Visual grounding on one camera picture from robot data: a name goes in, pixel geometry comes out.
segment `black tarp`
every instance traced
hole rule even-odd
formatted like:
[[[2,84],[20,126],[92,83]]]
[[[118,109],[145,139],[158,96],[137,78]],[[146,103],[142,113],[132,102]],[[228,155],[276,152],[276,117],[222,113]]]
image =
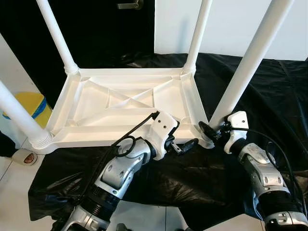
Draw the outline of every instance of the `black tarp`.
[[[182,67],[186,54],[130,54],[114,68]],[[195,81],[208,116],[212,116],[241,58],[199,54]],[[250,128],[274,138],[286,151],[296,178],[308,197],[308,62],[263,60],[235,111],[247,112]],[[266,140],[247,139],[264,147]],[[45,157],[30,187],[31,220],[65,219],[107,147],[58,149]],[[271,150],[284,171],[284,160]],[[184,156],[169,152],[151,161],[135,176],[127,201],[178,206],[193,230],[203,230],[236,215],[254,216],[249,177],[221,148],[194,147]]]

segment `floor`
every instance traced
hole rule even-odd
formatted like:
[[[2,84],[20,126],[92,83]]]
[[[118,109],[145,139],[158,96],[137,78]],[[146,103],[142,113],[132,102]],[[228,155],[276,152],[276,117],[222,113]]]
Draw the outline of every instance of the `floor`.
[[[0,230],[49,231],[51,217],[30,221],[27,192],[44,156],[30,167],[0,157]],[[174,231],[185,229],[185,223],[176,207],[150,206],[121,201],[111,217],[107,231],[115,231],[124,223],[133,231]],[[247,215],[239,215],[207,231],[263,231],[262,222]]]

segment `white cylindrical leg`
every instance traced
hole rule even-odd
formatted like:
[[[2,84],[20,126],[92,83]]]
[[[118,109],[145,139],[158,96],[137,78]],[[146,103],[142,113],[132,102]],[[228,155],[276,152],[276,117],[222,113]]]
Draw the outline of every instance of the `white cylindrical leg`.
[[[194,72],[196,70],[196,61],[200,50],[206,22],[210,13],[212,0],[202,0],[196,27],[193,32],[192,43],[189,49],[187,61],[183,67],[184,73]]]
[[[42,149],[51,143],[52,135],[36,123],[2,81],[0,81],[0,108],[28,136],[34,148]]]
[[[209,122],[218,129],[235,108],[249,81],[274,40],[294,0],[272,0],[232,80]]]
[[[69,49],[60,31],[58,23],[52,13],[48,0],[37,0],[37,3],[44,17],[48,30],[50,31],[52,39],[63,60],[65,72],[67,74],[74,74],[78,72],[79,68],[74,62],[71,53],[69,52]]]

